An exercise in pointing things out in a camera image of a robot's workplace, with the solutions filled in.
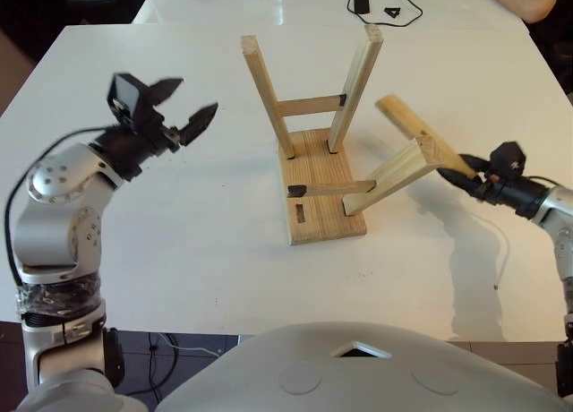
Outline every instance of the wood grain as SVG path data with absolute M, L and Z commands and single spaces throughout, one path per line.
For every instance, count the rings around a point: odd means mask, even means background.
M 272 88 L 267 66 L 262 59 L 261 49 L 257 38 L 254 36 L 243 36 L 241 39 L 241 48 L 243 49 L 244 60 L 249 66 L 252 79 L 261 95 L 262 104 L 267 110 L 272 128 L 277 135 L 278 144 L 288 158 L 295 156 L 293 143 L 288 137 L 287 125 L 282 115 L 278 111 L 277 95 Z
M 355 51 L 355 56 L 350 65 L 350 71 L 346 77 L 346 82 L 342 90 L 346 94 L 346 103 L 342 109 L 337 111 L 332 120 L 329 133 L 329 150 L 331 153 L 338 152 L 342 146 L 342 141 L 348 131 L 348 126 L 355 114 L 364 87 L 368 82 L 376 58 L 380 52 L 382 34 L 375 25 L 364 26 L 366 37 Z
M 312 99 L 296 99 L 279 101 L 278 112 L 282 116 L 318 114 L 339 110 L 340 96 L 314 97 Z
M 441 166 L 440 153 L 433 138 L 414 138 L 368 176 L 368 179 L 376 181 L 375 188 L 368 193 L 344 196 L 346 214 L 351 216 L 359 213 Z
M 394 94 L 376 102 L 378 109 L 388 117 L 408 139 L 431 136 L 438 146 L 443 166 L 457 170 L 469 178 L 475 177 L 474 170 L 441 137 L 418 116 L 402 99 Z
M 344 148 L 341 147 L 338 154 L 330 154 L 328 135 L 327 128 L 290 133 L 295 147 L 295 158 L 287 159 L 285 154 L 279 151 L 291 245 L 366 234 L 363 215 L 347 217 L 341 195 L 287 199 L 289 185 L 352 181 Z M 299 212 L 296 205 L 302 205 L 302 223 L 298 222 Z

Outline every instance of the floor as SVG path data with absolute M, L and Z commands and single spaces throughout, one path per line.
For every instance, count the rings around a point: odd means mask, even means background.
M 150 363 L 155 366 L 154 382 L 158 383 L 169 371 L 173 364 L 173 349 L 157 334 L 151 335 L 151 343 L 157 343 L 154 357 L 150 353 L 149 333 L 141 331 L 120 331 L 120 342 L 124 350 L 125 377 L 115 389 L 119 394 L 147 390 L 149 385 Z M 175 339 L 182 348 L 202 347 L 223 355 L 237 344 L 237 336 L 216 336 L 196 334 L 176 334 Z M 0 322 L 0 412 L 12 411 L 26 395 L 26 375 L 20 324 Z M 179 350 L 179 358 L 175 371 L 161 387 L 163 398 L 207 367 L 216 358 L 201 351 Z M 135 394 L 133 397 L 141 400 L 150 411 L 154 410 L 157 401 L 152 392 Z
M 127 394 L 132 391 L 147 390 L 150 363 L 155 366 L 154 381 L 160 381 L 173 363 L 173 350 L 157 334 L 151 335 L 152 345 L 158 344 L 155 359 L 150 353 L 149 333 L 140 331 L 120 331 L 120 341 L 124 349 L 125 378 L 116 392 Z M 198 334 L 176 334 L 180 347 L 203 347 L 218 354 L 225 354 L 236 346 L 237 336 L 215 336 Z M 478 356 L 523 374 L 556 393 L 553 362 L 557 344 L 537 343 L 498 343 L 498 342 L 452 342 Z M 173 375 L 161 388 L 165 397 L 183 382 L 207 367 L 216 358 L 204 352 L 180 350 L 180 356 Z M 16 408 L 26 395 L 23 345 L 19 324 L 0 322 L 0 381 L 3 381 L 3 395 L 0 396 L 0 412 Z M 134 395 L 143 401 L 150 411 L 157 402 L 152 392 Z

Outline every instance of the desk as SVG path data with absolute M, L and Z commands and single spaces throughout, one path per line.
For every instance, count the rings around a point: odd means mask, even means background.
M 423 17 L 405 31 L 498 30 L 528 34 L 524 23 L 495 0 L 413 0 L 423 9 Z M 134 23 L 189 22 L 196 24 L 298 24 L 361 25 L 346 10 L 347 0 L 146 0 Z M 408 22 L 418 12 L 406 0 L 370 0 L 367 21 Z M 384 7 L 401 7 L 392 20 Z
M 336 94 L 363 35 L 350 26 L 248 27 L 280 99 Z M 183 76 L 160 107 L 168 124 L 184 124 L 197 107 L 219 101 L 197 142 L 149 160 L 106 211 L 101 274 L 110 326 L 256 334 L 349 320 L 441 339 L 562 338 L 564 304 L 549 237 L 508 209 L 474 202 L 435 173 L 367 210 L 367 236 L 288 246 L 275 136 L 239 47 L 245 32 L 67 28 L 0 118 L 0 195 L 7 195 L 56 136 L 113 121 L 105 100 L 113 72 L 145 82 Z M 418 61 L 419 47 L 429 65 Z M 392 91 L 458 150 L 487 155 L 518 140 L 527 173 L 573 184 L 573 109 L 525 38 L 478 30 L 387 33 L 345 140 L 355 178 L 406 143 L 374 107 Z M 331 115 L 286 122 L 291 130 L 328 126 Z M 14 214 L 22 202 L 20 196 Z M 0 320 L 14 320 L 13 293 L 4 265 Z

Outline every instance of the wooden leg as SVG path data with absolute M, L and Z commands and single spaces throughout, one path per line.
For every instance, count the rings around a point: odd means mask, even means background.
M 334 115 L 334 120 L 330 126 L 329 150 L 331 153 L 338 152 L 342 146 L 348 126 L 358 107 L 358 102 L 362 97 L 364 87 L 382 46 L 383 38 L 377 26 L 369 24 L 365 26 L 365 30 L 366 40 L 355 52 L 342 90 L 346 94 L 346 103 Z
M 474 178 L 474 170 L 398 96 L 386 96 L 378 100 L 376 106 L 408 139 L 431 136 L 436 142 L 444 167 L 457 170 L 470 179 Z
M 347 216 L 372 206 L 441 166 L 440 152 L 434 139 L 430 136 L 415 137 L 403 150 L 368 176 L 368 179 L 376 181 L 376 187 L 368 193 L 343 197 Z
M 283 150 L 285 157 L 291 159 L 295 156 L 293 143 L 288 136 L 285 120 L 278 110 L 277 95 L 270 83 L 267 67 L 262 59 L 261 49 L 254 36 L 243 36 L 241 39 L 241 48 L 243 49 L 244 59 L 249 66 L 254 83 L 261 95 L 262 104 L 267 109 L 270 123 L 277 135 L 280 148 Z

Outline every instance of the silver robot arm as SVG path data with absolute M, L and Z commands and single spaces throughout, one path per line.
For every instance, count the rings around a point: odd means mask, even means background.
M 565 331 L 573 339 L 573 191 L 562 186 L 552 188 L 531 220 L 552 238 L 567 305 Z
M 82 144 L 50 157 L 30 175 L 28 204 L 14 238 L 29 389 L 63 370 L 105 371 L 101 218 L 123 181 Z M 64 345 L 70 348 L 59 348 Z M 70 349 L 84 359 L 69 359 Z
M 523 176 L 526 155 L 516 142 L 504 142 L 490 160 L 462 154 L 479 175 L 469 179 L 449 169 L 439 173 L 450 183 L 481 202 L 503 204 L 545 230 L 553 241 L 557 272 L 563 284 L 567 306 L 564 317 L 566 340 L 559 344 L 556 374 L 562 397 L 573 394 L 573 191 L 561 185 L 548 188 L 535 180 L 553 183 L 539 176 Z
M 119 124 L 30 170 L 29 199 L 13 241 L 29 390 L 19 411 L 54 410 L 55 404 L 58 410 L 146 410 L 113 390 L 123 378 L 123 359 L 115 331 L 104 328 L 101 221 L 112 193 L 140 174 L 145 159 L 187 146 L 215 115 L 217 104 L 181 130 L 165 127 L 153 107 L 181 81 L 148 87 L 116 74 L 107 102 Z

